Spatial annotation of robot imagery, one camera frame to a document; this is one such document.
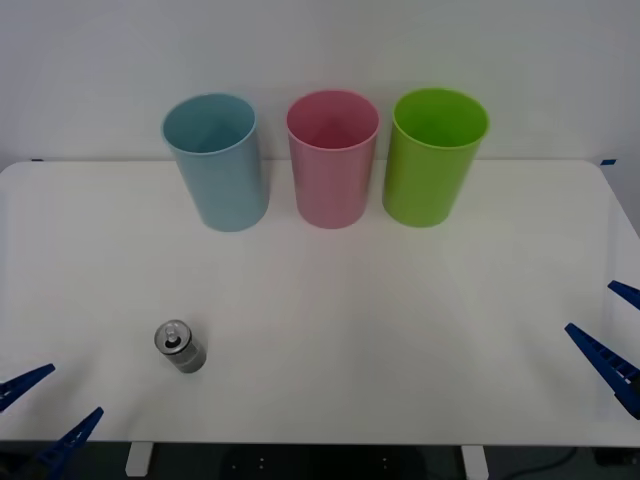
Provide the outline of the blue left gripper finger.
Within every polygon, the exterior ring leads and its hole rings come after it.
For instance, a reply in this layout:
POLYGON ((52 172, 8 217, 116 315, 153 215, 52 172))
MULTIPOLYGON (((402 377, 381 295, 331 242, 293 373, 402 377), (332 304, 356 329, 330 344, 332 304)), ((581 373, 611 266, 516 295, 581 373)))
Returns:
POLYGON ((51 363, 23 373, 0 384, 0 411, 4 412, 27 391, 56 370, 51 363))
POLYGON ((97 407, 51 447, 39 453, 37 461, 48 468, 63 468, 73 453, 82 447, 104 415, 97 407))

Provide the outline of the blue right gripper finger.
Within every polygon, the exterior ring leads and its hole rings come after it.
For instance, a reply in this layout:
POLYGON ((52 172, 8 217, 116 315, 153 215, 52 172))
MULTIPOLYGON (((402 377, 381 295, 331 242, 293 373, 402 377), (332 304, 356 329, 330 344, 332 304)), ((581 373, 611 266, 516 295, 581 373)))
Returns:
POLYGON ((613 391, 618 402, 638 420, 639 369, 573 323, 567 324, 564 330, 613 391))
POLYGON ((640 290, 619 281, 611 281, 607 288, 631 304, 634 308, 640 309, 640 290))

